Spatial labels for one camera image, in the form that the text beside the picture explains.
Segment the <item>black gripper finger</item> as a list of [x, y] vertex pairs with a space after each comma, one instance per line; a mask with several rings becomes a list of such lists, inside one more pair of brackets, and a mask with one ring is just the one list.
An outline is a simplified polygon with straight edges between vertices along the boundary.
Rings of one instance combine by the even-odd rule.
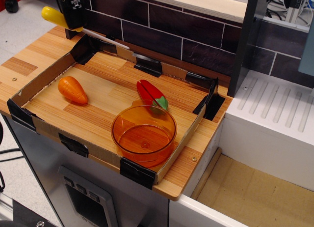
[[70, 30], [82, 28], [86, 25], [84, 0], [56, 0]]

